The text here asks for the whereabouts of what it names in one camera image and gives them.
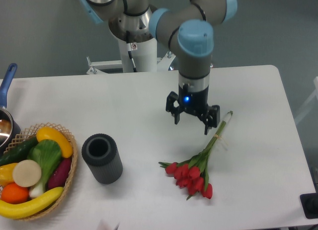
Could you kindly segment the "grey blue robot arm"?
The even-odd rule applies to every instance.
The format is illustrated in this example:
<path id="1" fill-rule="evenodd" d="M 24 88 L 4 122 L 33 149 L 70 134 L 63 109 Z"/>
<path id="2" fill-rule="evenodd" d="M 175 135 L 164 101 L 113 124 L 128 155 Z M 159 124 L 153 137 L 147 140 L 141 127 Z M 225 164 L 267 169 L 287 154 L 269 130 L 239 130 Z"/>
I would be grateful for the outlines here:
<path id="1" fill-rule="evenodd" d="M 166 111 L 179 122 L 187 113 L 204 123 L 205 131 L 218 126 L 220 107 L 207 103 L 213 26 L 232 18 L 237 0 L 189 0 L 179 12 L 154 8 L 150 0 L 80 0 L 95 23 L 107 22 L 117 39 L 126 73 L 158 69 L 157 44 L 179 61 L 178 92 L 171 92 Z"/>

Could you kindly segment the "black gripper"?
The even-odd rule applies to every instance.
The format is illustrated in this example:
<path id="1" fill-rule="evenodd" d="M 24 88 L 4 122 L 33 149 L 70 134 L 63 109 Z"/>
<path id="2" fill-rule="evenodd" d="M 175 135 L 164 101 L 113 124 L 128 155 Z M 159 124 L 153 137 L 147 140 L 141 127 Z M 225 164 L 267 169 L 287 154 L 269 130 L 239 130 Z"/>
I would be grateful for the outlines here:
<path id="1" fill-rule="evenodd" d="M 197 116 L 205 125 L 204 135 L 207 135 L 209 130 L 216 128 L 220 122 L 220 106 L 209 106 L 208 87 L 199 92 L 184 92 L 183 88 L 178 88 L 178 94 L 171 91 L 166 98 L 166 112 L 171 113 L 174 118 L 174 123 L 180 121 L 180 114 L 185 112 L 193 116 Z"/>

